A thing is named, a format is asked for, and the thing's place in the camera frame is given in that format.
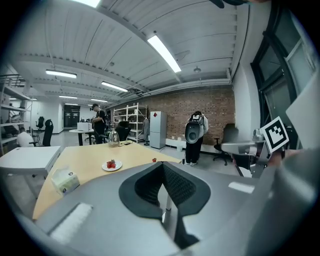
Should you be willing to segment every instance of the ceiling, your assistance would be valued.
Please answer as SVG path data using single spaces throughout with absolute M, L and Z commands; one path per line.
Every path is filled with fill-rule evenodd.
M 79 104 L 95 98 L 115 105 L 172 85 L 230 81 L 248 15 L 246 4 L 219 9 L 208 0 L 101 0 L 97 8 L 48 0 L 21 24 L 9 62 L 35 89 L 34 96 L 73 96 L 78 99 L 65 102 Z M 174 73 L 147 42 L 155 32 L 181 72 Z M 46 69 L 77 78 L 48 75 Z

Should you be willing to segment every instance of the wooden table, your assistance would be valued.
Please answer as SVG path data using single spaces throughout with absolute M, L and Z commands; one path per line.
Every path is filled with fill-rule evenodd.
M 58 168 L 69 166 L 70 170 L 77 174 L 80 185 L 103 175 L 109 175 L 123 171 L 132 167 L 152 163 L 152 159 L 157 161 L 168 161 L 180 163 L 180 159 L 167 156 L 146 148 L 135 142 L 129 145 L 109 147 L 108 144 L 70 146 L 61 153 L 50 173 L 48 174 L 33 211 L 33 219 L 38 217 L 56 201 L 62 198 L 51 181 L 52 174 Z M 107 172 L 102 169 L 102 164 L 111 159 L 122 162 L 122 167 L 115 172 Z

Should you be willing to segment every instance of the door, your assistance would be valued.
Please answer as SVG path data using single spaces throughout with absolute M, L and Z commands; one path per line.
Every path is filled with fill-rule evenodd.
M 150 112 L 150 132 L 160 133 L 161 129 L 161 111 Z
M 160 148 L 160 133 L 159 132 L 150 132 L 149 138 L 150 146 L 156 149 Z

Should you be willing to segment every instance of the tissue box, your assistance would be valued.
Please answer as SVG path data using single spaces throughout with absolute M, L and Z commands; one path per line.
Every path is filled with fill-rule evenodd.
M 55 190 L 62 196 L 75 190 L 80 185 L 78 176 L 68 167 L 57 169 L 51 178 Z

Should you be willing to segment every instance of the gray floor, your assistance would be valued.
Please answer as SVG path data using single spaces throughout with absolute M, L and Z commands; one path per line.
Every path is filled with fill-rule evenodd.
M 89 140 L 85 140 L 88 136 L 83 134 L 83 145 L 89 145 Z M 72 133 L 69 131 L 63 131 L 60 134 L 53 135 L 51 138 L 51 146 L 62 146 L 65 147 L 71 147 L 71 146 L 78 146 L 78 134 Z M 149 147 L 148 148 L 161 152 L 162 154 L 165 154 L 167 156 L 171 156 L 177 159 L 183 159 L 185 155 L 185 151 L 178 152 L 175 148 L 170 147 L 164 147 L 162 149 L 156 149 Z M 239 173 L 236 170 L 236 168 L 233 166 L 231 162 L 228 162 L 228 165 L 224 165 L 224 161 L 222 159 L 217 159 L 216 161 L 213 161 L 213 156 L 209 154 L 200 154 L 200 158 L 198 161 L 198 164 L 196 164 L 194 167 L 194 171 L 196 172 L 198 169 L 205 170 L 207 172 L 215 172 L 215 173 L 222 173 L 222 174 L 228 174 L 228 175 L 236 175 L 238 176 Z M 31 176 L 28 177 L 32 184 L 34 185 L 37 192 L 40 192 L 40 189 L 44 183 L 44 177 L 42 176 L 36 176 L 32 178 Z M 12 176 L 6 176 L 5 177 L 6 184 L 8 186 L 8 189 L 13 197 L 13 199 L 17 202 L 23 213 L 29 217 L 32 218 L 33 210 L 36 204 L 36 199 L 31 193 L 30 189 L 28 188 L 26 181 L 22 176 L 19 175 L 12 175 Z M 158 199 L 160 201 L 160 207 L 165 210 L 166 208 L 166 202 L 167 202 L 167 192 L 165 188 L 162 186 L 159 194 Z M 169 214 L 166 216 L 166 220 L 164 223 L 164 226 L 166 227 L 168 233 L 173 238 L 174 237 L 174 230 L 176 227 L 176 220 L 177 220 L 177 208 L 174 204 L 172 204 L 172 209 Z

